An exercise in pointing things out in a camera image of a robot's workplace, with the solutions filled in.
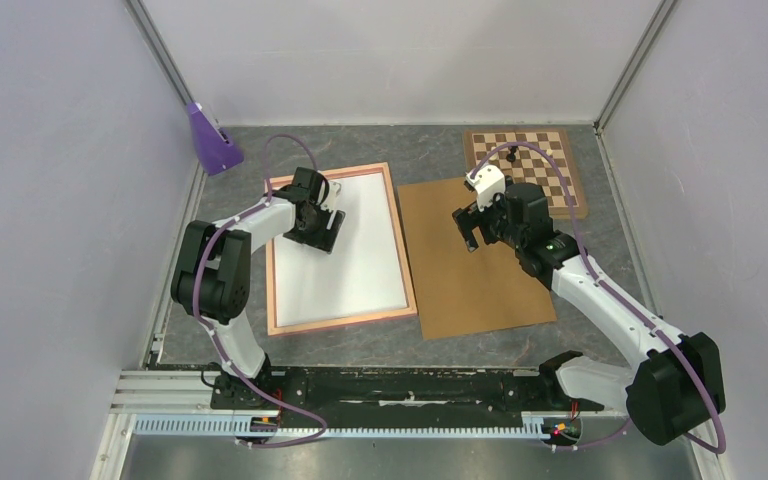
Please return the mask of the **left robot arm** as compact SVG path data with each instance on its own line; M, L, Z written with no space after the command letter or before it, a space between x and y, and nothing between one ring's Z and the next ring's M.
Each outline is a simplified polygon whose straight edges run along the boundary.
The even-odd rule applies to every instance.
M291 181L267 189L253 206L226 219L194 220L184 231L170 295L208 334L220 368L237 378L236 396L251 408L267 405L272 379L262 374L268 357L258 345L245 308L251 293L251 256L276 237L329 254L344 211L341 185L299 167Z

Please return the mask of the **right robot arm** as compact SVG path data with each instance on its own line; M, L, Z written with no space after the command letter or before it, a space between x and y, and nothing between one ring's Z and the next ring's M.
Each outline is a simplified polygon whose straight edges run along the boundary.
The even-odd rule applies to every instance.
M526 274L575 306L628 363L620 368L580 353L558 356L537 382L540 400L551 408L589 400L626 414L656 445L685 436L724 453L726 399L715 341L703 332L683 333L625 293L579 241L554 228L537 185L467 188L474 201L452 214L467 249L480 241L509 246Z

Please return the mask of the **brown cardboard backing board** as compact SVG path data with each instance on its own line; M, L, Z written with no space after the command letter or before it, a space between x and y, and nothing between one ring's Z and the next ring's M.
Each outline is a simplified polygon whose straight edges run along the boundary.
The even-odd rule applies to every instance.
M470 252L452 217L475 200L458 178L397 188L406 250L426 340L557 320L550 293L502 243Z

